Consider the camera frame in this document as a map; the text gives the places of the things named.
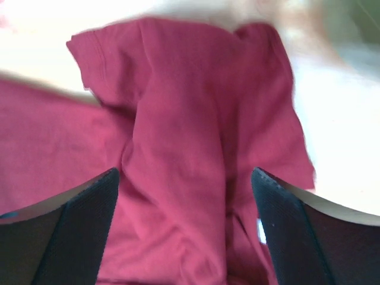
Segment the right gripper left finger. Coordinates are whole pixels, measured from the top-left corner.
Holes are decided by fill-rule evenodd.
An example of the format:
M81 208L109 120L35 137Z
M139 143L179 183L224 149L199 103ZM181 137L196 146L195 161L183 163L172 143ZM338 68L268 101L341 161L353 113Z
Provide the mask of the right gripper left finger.
M112 168L1 216L1 284L95 284L118 199Z

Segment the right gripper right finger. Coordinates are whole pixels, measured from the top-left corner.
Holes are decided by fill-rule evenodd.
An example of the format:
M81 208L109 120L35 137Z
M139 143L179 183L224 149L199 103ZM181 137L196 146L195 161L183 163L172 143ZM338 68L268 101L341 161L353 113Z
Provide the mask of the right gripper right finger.
M379 284L379 216L258 167L251 183L279 284Z

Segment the dark red t shirt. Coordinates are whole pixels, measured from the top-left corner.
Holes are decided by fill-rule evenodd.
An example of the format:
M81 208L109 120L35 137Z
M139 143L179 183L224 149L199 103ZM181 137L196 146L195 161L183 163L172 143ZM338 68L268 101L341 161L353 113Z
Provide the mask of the dark red t shirt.
M141 18L66 45L99 103L1 80L1 211L116 167L99 284L276 284L251 173L314 169L275 29Z

